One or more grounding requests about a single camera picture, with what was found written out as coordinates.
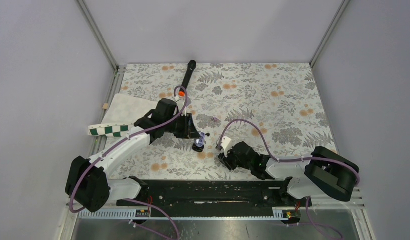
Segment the purple earbud charging case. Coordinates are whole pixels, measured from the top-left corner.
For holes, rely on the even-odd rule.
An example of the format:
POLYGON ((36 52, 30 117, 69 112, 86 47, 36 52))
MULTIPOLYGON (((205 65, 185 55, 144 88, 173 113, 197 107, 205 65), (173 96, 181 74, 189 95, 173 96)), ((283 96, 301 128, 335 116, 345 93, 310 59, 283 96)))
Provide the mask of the purple earbud charging case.
POLYGON ((204 145, 204 138, 205 138, 205 133, 199 132, 199 138, 197 138, 197 139, 194 141, 194 144, 195 144, 198 148, 203 147, 203 145, 204 145))

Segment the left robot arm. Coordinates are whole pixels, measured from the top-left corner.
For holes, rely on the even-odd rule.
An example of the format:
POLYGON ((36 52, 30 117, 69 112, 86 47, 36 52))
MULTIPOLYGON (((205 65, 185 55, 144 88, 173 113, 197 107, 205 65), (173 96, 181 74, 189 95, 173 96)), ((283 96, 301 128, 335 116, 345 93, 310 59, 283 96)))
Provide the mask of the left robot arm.
POLYGON ((148 199, 147 190, 136 177, 111 179, 110 176, 130 156, 151 145, 165 133, 177 139, 192 139, 200 147, 204 144, 205 133, 196 129, 191 113, 183 113, 175 101, 163 98, 156 108, 134 123, 126 136, 121 137, 109 148, 85 159, 75 158, 70 167, 65 193, 70 197, 72 213, 77 211, 73 204, 81 204, 81 209, 94 213, 109 201, 130 199, 140 206, 148 199))

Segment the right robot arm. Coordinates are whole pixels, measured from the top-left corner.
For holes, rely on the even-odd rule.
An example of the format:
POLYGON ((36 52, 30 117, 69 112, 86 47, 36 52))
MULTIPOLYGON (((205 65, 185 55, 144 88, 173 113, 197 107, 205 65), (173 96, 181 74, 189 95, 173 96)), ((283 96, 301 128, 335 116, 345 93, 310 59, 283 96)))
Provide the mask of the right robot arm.
POLYGON ((298 158, 282 159, 257 153, 243 141, 220 143, 216 150, 219 161, 229 170, 242 168, 260 180, 284 181, 279 198, 286 206, 320 195, 348 202, 360 180, 357 165, 322 146, 298 158))

